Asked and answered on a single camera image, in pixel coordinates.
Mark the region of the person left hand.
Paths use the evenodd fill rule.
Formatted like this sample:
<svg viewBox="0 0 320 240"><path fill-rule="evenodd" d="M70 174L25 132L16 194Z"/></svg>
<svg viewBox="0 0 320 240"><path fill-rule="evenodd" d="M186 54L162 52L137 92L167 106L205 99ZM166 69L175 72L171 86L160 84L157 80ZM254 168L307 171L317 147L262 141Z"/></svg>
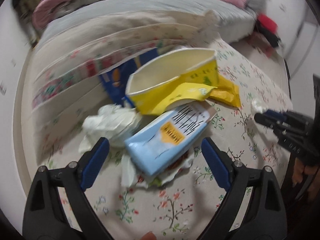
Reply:
<svg viewBox="0 0 320 240"><path fill-rule="evenodd" d="M140 240L157 240L157 237L152 231L146 233Z"/></svg>

